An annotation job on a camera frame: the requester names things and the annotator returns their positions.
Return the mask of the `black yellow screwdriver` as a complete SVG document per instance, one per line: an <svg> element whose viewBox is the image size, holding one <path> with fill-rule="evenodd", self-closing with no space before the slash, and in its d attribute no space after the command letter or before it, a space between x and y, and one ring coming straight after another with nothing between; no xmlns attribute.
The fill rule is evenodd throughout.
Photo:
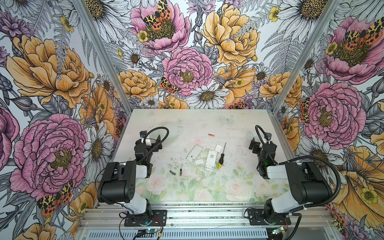
<svg viewBox="0 0 384 240"><path fill-rule="evenodd" d="M223 147L223 151L222 151L221 156L219 158L219 162L218 162L219 167L222 167L223 163L224 163L226 144L227 143L225 143L225 145Z"/></svg>

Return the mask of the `white battery cover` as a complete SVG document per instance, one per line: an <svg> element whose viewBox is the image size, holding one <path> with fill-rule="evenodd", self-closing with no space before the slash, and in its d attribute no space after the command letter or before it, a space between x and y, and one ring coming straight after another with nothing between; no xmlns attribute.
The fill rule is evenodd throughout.
<svg viewBox="0 0 384 240"><path fill-rule="evenodd" d="M205 163L204 159L197 159L197 160L195 160L195 164L196 165L203 165L204 163Z"/></svg>
<svg viewBox="0 0 384 240"><path fill-rule="evenodd" d="M215 149L214 149L214 151L216 151L216 152L218 152L218 153L220 153L221 152L221 150L222 150L222 146L221 145L216 145L216 147L215 147Z"/></svg>

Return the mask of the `white remote control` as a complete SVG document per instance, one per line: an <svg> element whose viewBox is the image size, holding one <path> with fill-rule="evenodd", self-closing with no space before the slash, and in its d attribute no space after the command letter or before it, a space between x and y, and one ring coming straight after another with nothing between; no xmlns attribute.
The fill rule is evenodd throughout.
<svg viewBox="0 0 384 240"><path fill-rule="evenodd" d="M195 145L192 150L188 153L186 160L189 163L193 163L195 159L199 156L199 154L202 152L203 147L200 145Z"/></svg>
<svg viewBox="0 0 384 240"><path fill-rule="evenodd" d="M209 150L207 159L206 159L206 164L205 164L205 170L207 171L213 171L216 165L216 160L217 160L217 154L215 150Z"/></svg>

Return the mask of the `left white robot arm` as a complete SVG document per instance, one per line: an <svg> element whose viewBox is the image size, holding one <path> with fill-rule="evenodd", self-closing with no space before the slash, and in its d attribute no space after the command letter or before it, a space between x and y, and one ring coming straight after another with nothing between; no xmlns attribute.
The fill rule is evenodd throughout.
<svg viewBox="0 0 384 240"><path fill-rule="evenodd" d="M152 174L153 151L162 148L161 137L140 139L135 142L134 161L108 163L97 189L100 203L118 205L127 210L127 221L148 226L153 218L149 200L136 193L136 180L148 179Z"/></svg>

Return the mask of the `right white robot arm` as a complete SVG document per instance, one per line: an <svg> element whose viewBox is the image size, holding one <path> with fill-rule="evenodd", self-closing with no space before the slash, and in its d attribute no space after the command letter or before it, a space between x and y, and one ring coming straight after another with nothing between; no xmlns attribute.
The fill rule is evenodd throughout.
<svg viewBox="0 0 384 240"><path fill-rule="evenodd" d="M275 163L277 146L271 141L257 142L252 139L249 149L258 155L257 170L265 180L287 180L289 190L277 198L266 201L260 213L267 224L288 220L288 215L311 205L325 205L331 201L333 191L315 161L289 160Z"/></svg>

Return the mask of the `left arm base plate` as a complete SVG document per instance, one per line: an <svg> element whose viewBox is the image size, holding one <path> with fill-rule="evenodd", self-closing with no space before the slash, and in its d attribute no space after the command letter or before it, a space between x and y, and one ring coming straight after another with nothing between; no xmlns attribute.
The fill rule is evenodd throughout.
<svg viewBox="0 0 384 240"><path fill-rule="evenodd" d="M128 214L124 221L125 227L165 227L167 210L151 210L138 215Z"/></svg>

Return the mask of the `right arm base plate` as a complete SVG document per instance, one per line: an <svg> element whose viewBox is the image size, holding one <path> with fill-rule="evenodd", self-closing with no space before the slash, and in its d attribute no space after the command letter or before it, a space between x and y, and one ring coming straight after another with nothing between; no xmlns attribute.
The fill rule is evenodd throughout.
<svg viewBox="0 0 384 240"><path fill-rule="evenodd" d="M247 208L244 217L249 220L251 226L286 226L291 224L288 215L274 212L266 213L262 209Z"/></svg>

